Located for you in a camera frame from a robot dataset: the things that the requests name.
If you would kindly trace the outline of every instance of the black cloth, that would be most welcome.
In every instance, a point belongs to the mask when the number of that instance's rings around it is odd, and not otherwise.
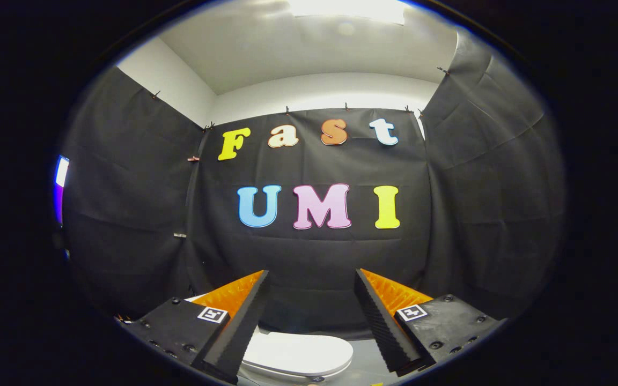
[[[71,266],[93,301],[139,317],[191,295],[187,162],[203,137],[191,120],[110,68],[74,112],[63,142],[63,196]]]
[[[393,124],[393,146],[376,139],[370,122]],[[321,142],[326,120],[342,119],[348,139]],[[290,124],[299,142],[273,149],[271,130]],[[223,133],[249,128],[236,157],[218,161]],[[418,286],[429,247],[431,197],[424,139],[413,114],[402,110],[344,108],[278,113],[216,125],[203,142],[192,194],[187,240],[214,287],[268,269],[271,294],[262,327],[310,333],[366,329],[353,294],[354,269],[364,268],[408,286]],[[351,227],[298,230],[293,189],[311,185],[323,199],[336,183],[350,186]],[[266,211],[265,185],[280,185],[278,213],[267,227],[247,227],[238,217],[237,191],[258,188],[254,208]],[[396,186],[400,227],[377,229],[378,196],[373,188]]]
[[[560,246],[556,126],[528,83],[467,32],[448,71],[421,118],[433,202],[421,289],[513,317],[542,289]]]

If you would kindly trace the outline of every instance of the foam letter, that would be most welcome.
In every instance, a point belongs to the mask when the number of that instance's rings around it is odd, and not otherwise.
[[[291,124],[279,125],[270,133],[273,135],[268,139],[268,146],[270,147],[294,146],[299,142],[297,129]]]
[[[237,155],[235,150],[239,150],[242,147],[243,137],[249,137],[250,133],[249,127],[224,132],[223,149],[221,149],[221,154],[218,155],[218,161],[235,158]]]
[[[267,212],[259,217],[254,214],[254,195],[258,189],[253,186],[238,189],[240,196],[240,221],[248,227],[262,228],[267,227],[273,221],[278,213],[278,185],[266,185],[262,189],[267,194]]]
[[[348,140],[345,128],[348,124],[344,120],[326,120],[321,125],[321,142],[324,145],[339,145]]]
[[[392,124],[388,124],[388,122],[385,122],[385,119],[378,119],[375,120],[373,122],[371,122],[370,127],[373,127],[376,130],[376,138],[378,138],[378,141],[381,142],[381,144],[384,145],[394,145],[397,144],[397,137],[391,137],[390,136],[390,131],[392,129],[395,129],[395,126]]]
[[[292,226],[295,229],[309,229],[312,227],[308,212],[311,212],[317,227],[322,227],[330,212],[329,228],[347,228],[351,221],[348,218],[348,191],[350,186],[345,183],[331,185],[323,201],[310,185],[300,185],[294,188],[297,195],[297,221]]]
[[[378,196],[376,228],[393,229],[400,226],[400,221],[395,217],[395,195],[398,191],[395,186],[376,186],[373,188],[373,193]]]

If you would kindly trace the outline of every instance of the white wall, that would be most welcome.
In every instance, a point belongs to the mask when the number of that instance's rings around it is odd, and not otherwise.
[[[207,121],[223,124],[258,115],[316,108],[426,107],[437,88],[426,80],[379,73],[317,73],[257,83],[219,95]]]
[[[125,74],[150,93],[204,127],[216,94],[161,39],[154,38],[117,64]]]

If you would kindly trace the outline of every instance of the letter s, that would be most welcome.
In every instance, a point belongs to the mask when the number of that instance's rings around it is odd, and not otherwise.
[[[339,145],[348,140],[345,128],[348,124],[344,120],[326,120],[321,125],[321,142],[324,145]]]

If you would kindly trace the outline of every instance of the white toilet seat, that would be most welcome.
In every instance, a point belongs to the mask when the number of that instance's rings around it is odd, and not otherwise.
[[[271,378],[328,378],[344,371],[353,353],[349,342],[336,337],[255,332],[242,366]]]

